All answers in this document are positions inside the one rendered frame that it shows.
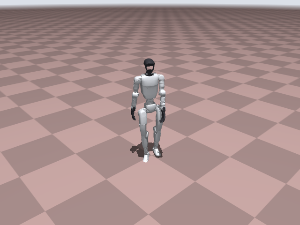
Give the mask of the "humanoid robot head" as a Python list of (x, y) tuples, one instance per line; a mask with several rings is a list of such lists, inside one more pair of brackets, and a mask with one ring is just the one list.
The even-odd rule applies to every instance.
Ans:
[[(146, 73), (145, 73), (145, 75), (146, 76), (152, 76), (153, 74), (151, 74), (151, 73), (153, 72), (154, 65), (155, 65), (154, 61), (150, 58), (145, 59), (144, 65), (145, 65), (145, 68), (146, 68), (146, 73), (148, 74), (148, 75), (146, 75)], [(149, 66), (153, 66), (153, 69), (152, 70), (151, 69), (147, 70), (147, 67), (149, 67)]]

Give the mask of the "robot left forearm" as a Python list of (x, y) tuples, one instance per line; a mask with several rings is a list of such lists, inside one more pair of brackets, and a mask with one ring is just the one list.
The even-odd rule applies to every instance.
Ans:
[(163, 107), (165, 107), (165, 96), (160, 97), (160, 109), (163, 110)]

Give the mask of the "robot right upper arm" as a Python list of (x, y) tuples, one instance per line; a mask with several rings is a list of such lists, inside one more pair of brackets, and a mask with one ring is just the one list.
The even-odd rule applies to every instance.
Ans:
[(138, 89), (139, 89), (139, 84), (141, 83), (142, 77), (141, 76), (136, 76), (134, 78), (134, 86), (133, 86), (133, 98), (138, 98), (139, 93), (138, 93)]

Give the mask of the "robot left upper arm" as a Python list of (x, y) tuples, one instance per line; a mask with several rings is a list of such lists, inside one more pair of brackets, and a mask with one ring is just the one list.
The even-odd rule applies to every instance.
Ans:
[(159, 96), (165, 96), (165, 90), (164, 90), (164, 87), (165, 87), (164, 80), (165, 80), (165, 78), (164, 78), (163, 75), (159, 75), (159, 74), (157, 74), (157, 75), (159, 77), (159, 92), (158, 92), (158, 94), (159, 94)]

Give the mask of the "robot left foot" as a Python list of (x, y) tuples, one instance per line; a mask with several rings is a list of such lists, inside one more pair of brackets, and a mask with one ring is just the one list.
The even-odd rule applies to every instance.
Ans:
[(159, 150), (157, 148), (154, 149), (154, 146), (153, 146), (152, 150), (154, 151), (154, 154), (156, 156), (160, 156), (161, 155), (161, 153), (159, 152)]

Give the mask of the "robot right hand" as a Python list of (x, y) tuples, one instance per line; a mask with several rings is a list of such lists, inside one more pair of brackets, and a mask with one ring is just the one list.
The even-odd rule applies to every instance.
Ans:
[(135, 111), (135, 107), (133, 107), (133, 108), (131, 109), (131, 115), (132, 115), (133, 120), (136, 120), (136, 119), (135, 119), (135, 116), (134, 116), (134, 111)]

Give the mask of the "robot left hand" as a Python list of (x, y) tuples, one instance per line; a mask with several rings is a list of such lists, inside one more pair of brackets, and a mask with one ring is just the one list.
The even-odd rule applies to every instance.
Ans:
[(161, 120), (159, 120), (160, 123), (165, 121), (165, 107), (163, 107), (163, 110), (161, 110), (161, 112), (162, 112), (162, 118), (161, 118)]

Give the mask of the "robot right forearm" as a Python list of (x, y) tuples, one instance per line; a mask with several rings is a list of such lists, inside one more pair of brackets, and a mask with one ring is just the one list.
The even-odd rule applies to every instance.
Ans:
[[(133, 95), (133, 93), (132, 93), (132, 95)], [(132, 97), (131, 109), (132, 109), (133, 107), (135, 107), (135, 108), (136, 108), (136, 102), (137, 102), (137, 98), (135, 98), (135, 97)]]

